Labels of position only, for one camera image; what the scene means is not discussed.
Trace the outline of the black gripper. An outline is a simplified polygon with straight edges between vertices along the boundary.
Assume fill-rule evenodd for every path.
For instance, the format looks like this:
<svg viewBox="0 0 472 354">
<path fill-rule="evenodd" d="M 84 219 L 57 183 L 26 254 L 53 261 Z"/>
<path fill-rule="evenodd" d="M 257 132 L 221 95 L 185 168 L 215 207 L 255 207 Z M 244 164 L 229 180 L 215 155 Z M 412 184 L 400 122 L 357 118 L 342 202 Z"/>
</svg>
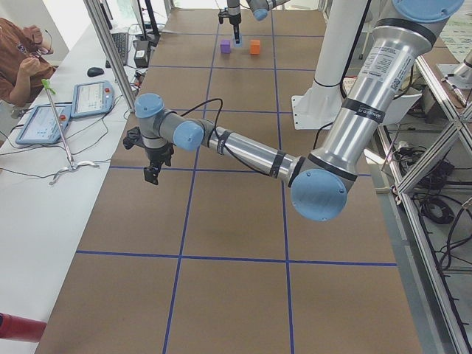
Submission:
<svg viewBox="0 0 472 354">
<path fill-rule="evenodd" d="M 240 9 L 228 9 L 229 23 L 233 26 L 234 41 L 236 44 L 240 43 L 240 29 L 239 24 L 241 23 Z"/>
<path fill-rule="evenodd" d="M 158 185 L 162 165 L 171 166 L 171 159 L 174 154 L 173 144 L 165 144 L 159 148 L 145 147 L 145 153 L 150 162 L 149 166 L 143 168 L 145 181 Z"/>
</svg>

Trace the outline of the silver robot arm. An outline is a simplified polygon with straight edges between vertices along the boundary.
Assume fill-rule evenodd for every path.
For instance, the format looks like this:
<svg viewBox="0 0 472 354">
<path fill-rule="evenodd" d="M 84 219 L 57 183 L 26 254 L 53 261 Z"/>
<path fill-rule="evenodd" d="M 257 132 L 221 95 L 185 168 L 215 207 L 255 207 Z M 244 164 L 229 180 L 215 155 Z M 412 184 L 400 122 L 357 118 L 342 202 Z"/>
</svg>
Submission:
<svg viewBox="0 0 472 354">
<path fill-rule="evenodd" d="M 262 21 L 267 17 L 268 13 L 275 7 L 281 6 L 288 2 L 288 0 L 254 0 L 247 1 L 249 9 L 256 20 Z M 222 24 L 224 19 L 227 18 L 229 23 L 233 27 L 234 43 L 235 45 L 241 44 L 240 35 L 240 23 L 241 23 L 241 12 L 240 12 L 240 1 L 239 0 L 227 0 L 226 7 L 218 13 L 219 23 Z"/>
<path fill-rule="evenodd" d="M 344 208 L 357 179 L 357 162 L 383 123 L 404 78 L 420 55 L 429 52 L 460 1 L 391 1 L 373 29 L 374 44 L 323 143 L 307 156 L 293 157 L 217 126 L 188 119 L 164 107 L 153 93 L 136 98 L 142 147 L 150 164 L 146 181 L 156 183 L 174 148 L 207 146 L 230 155 L 291 188 L 297 212 L 313 221 L 328 221 Z"/>
</svg>

